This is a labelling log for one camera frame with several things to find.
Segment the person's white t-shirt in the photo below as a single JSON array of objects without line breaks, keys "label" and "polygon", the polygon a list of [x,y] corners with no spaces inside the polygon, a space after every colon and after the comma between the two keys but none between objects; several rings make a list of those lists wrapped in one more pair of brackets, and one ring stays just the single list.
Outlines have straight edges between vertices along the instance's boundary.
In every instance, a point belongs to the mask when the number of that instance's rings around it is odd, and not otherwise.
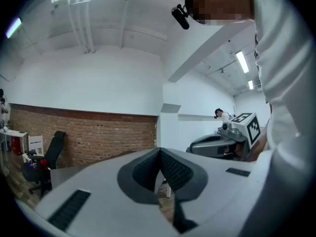
[{"label": "person's white t-shirt", "polygon": [[272,107],[268,175],[240,237],[307,236],[316,202],[316,42],[290,0],[241,0],[256,27],[256,65]]}]

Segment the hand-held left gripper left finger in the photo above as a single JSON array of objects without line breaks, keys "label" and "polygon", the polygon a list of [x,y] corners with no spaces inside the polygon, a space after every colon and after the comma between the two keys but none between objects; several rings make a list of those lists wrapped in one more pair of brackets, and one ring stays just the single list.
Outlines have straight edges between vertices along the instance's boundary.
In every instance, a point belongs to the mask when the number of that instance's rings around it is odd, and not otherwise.
[{"label": "hand-held left gripper left finger", "polygon": [[[120,189],[119,169],[149,150],[94,163],[49,192],[36,206],[37,224],[49,237],[177,237],[158,205],[139,204]],[[48,220],[77,190],[90,195],[67,229]]]}]

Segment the white ceiling pipes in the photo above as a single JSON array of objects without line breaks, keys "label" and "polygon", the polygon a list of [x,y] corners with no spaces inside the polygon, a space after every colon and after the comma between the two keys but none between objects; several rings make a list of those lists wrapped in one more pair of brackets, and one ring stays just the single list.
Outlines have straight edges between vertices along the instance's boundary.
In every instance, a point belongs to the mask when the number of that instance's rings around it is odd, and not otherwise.
[{"label": "white ceiling pipes", "polygon": [[67,0],[67,11],[75,40],[84,53],[95,53],[89,17],[90,0]]}]

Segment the white table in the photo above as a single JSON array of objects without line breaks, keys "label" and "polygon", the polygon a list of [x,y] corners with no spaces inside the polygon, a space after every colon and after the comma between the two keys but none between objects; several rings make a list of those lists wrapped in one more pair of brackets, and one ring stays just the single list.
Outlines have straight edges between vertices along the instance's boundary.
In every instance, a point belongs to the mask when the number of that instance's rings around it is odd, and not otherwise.
[{"label": "white table", "polygon": [[27,132],[21,132],[21,131],[15,131],[15,130],[8,130],[5,131],[4,129],[0,129],[0,134],[4,135],[4,145],[5,145],[5,151],[8,152],[8,144],[7,144],[7,136],[10,137],[18,137],[21,141],[22,151],[21,154],[25,152],[25,139],[27,137]]}]

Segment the black office chair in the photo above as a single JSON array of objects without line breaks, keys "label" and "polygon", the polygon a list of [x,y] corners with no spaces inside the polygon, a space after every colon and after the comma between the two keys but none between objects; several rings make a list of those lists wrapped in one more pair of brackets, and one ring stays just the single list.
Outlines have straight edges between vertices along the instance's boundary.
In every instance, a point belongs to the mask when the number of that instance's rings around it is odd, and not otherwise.
[{"label": "black office chair", "polygon": [[[44,156],[29,156],[30,161],[21,165],[21,172],[24,178],[28,182],[36,184],[36,186],[28,189],[29,194],[32,195],[34,191],[39,190],[42,198],[45,191],[52,189],[50,172],[56,169],[57,159],[64,149],[65,137],[65,132],[56,131]],[[49,170],[38,169],[38,161],[41,158],[48,162]]]}]

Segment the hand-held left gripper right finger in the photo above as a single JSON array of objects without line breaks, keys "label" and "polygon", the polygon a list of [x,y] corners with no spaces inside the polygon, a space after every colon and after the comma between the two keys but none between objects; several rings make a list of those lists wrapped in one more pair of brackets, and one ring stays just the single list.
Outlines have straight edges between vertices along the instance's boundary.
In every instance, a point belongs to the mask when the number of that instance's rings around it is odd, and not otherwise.
[{"label": "hand-held left gripper right finger", "polygon": [[249,237],[249,218],[268,175],[268,152],[252,163],[160,149],[174,192],[173,223],[160,237]]}]

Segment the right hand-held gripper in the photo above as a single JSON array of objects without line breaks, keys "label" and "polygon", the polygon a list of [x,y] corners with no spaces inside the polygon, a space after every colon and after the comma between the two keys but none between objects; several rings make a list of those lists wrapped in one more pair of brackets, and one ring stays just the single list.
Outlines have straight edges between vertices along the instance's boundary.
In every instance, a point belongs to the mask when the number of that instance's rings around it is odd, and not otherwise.
[{"label": "right hand-held gripper", "polygon": [[[224,123],[219,133],[237,143],[243,143],[240,160],[246,160],[261,135],[261,127],[256,113],[242,113]],[[223,140],[220,134],[209,134],[196,139],[187,147],[186,152],[209,158],[231,160],[232,153],[226,153],[225,149],[229,149],[232,142]]]}]

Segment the white slatted chair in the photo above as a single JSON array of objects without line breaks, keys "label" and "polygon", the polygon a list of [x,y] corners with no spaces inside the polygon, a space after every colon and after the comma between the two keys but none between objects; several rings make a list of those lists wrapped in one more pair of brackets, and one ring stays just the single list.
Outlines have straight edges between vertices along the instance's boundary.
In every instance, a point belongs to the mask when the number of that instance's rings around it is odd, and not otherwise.
[{"label": "white slatted chair", "polygon": [[28,150],[26,150],[22,155],[24,163],[30,161],[29,156],[44,156],[42,136],[28,137]]}]

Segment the person's right forearm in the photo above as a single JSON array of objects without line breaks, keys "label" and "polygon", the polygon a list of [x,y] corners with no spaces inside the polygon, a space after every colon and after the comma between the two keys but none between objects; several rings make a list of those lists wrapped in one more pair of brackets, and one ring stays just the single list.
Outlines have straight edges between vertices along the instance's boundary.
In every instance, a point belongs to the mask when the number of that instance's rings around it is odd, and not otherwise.
[{"label": "person's right forearm", "polygon": [[251,148],[248,158],[246,159],[247,162],[255,162],[260,153],[262,153],[267,145],[267,127],[262,130],[257,142]]}]

